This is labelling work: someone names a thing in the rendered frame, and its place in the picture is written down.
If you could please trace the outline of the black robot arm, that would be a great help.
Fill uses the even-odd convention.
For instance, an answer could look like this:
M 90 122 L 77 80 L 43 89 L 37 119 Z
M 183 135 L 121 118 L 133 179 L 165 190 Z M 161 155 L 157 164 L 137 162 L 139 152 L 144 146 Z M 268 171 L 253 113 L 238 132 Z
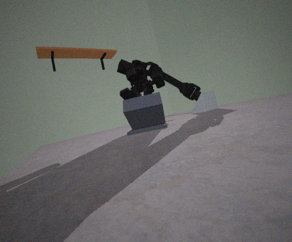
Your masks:
M 150 66 L 149 70 L 146 69 L 147 66 Z M 174 87 L 179 89 L 180 93 L 182 93 L 190 100 L 198 101 L 198 98 L 201 94 L 199 86 L 193 83 L 178 81 L 177 79 L 163 72 L 162 68 L 153 62 L 145 63 L 135 59 L 132 60 L 132 63 L 130 63 L 126 60 L 121 59 L 118 64 L 117 72 L 126 75 L 127 80 L 131 83 L 131 86 L 133 86 L 133 83 L 137 82 L 138 80 L 143 80 L 143 73 L 145 73 L 147 76 L 151 76 L 158 72 L 161 74 L 166 82 L 174 85 Z

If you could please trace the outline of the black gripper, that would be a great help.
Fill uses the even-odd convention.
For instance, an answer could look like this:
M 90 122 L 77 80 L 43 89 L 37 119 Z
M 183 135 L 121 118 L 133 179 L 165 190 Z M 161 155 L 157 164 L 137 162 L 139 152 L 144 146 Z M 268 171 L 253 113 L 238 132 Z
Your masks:
M 143 80 L 138 80 L 137 82 L 133 83 L 134 86 L 129 88 L 125 88 L 120 91 L 120 96 L 126 100 L 134 97 L 141 96 L 141 92 L 144 92 L 144 95 L 152 94 L 154 92 L 153 85 L 156 84 L 157 88 L 161 88 L 165 86 L 165 81 L 160 73 L 155 73 L 150 76 L 152 81 L 148 81 L 147 75 L 143 73 Z

